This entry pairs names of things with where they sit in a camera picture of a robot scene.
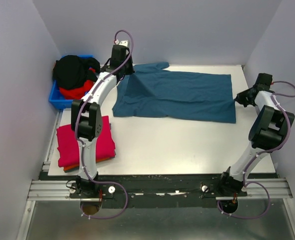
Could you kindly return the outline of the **teal blue t shirt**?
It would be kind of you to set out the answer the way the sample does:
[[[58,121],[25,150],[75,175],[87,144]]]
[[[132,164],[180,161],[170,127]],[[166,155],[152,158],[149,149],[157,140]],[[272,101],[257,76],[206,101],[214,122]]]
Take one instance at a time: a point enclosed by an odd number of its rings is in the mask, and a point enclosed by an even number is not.
[[[114,117],[236,123],[231,75],[170,71],[169,66],[135,65],[134,73],[117,85]]]

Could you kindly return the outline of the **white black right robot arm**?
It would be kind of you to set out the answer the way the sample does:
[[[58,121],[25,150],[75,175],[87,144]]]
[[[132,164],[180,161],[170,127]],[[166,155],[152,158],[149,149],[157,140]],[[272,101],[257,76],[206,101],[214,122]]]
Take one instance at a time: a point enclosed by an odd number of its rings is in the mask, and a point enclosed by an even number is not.
[[[236,163],[224,171],[217,184],[218,192],[231,197],[246,188],[246,180],[254,167],[269,153],[281,149],[287,142],[295,120],[292,112],[286,111],[277,96],[290,95],[276,93],[270,89],[273,76],[259,73],[254,85],[236,95],[238,104],[258,108],[259,113],[249,131],[249,144]]]

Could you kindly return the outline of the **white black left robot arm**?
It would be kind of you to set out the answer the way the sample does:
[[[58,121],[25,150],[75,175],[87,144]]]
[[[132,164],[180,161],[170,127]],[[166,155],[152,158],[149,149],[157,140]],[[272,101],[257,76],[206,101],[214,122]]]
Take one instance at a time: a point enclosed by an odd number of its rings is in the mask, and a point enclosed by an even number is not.
[[[100,70],[94,86],[71,105],[71,128],[79,148],[79,171],[75,185],[88,198],[94,197],[99,190],[94,180],[98,175],[96,144],[104,126],[101,106],[119,81],[135,72],[129,45],[128,40],[113,45],[111,58]]]

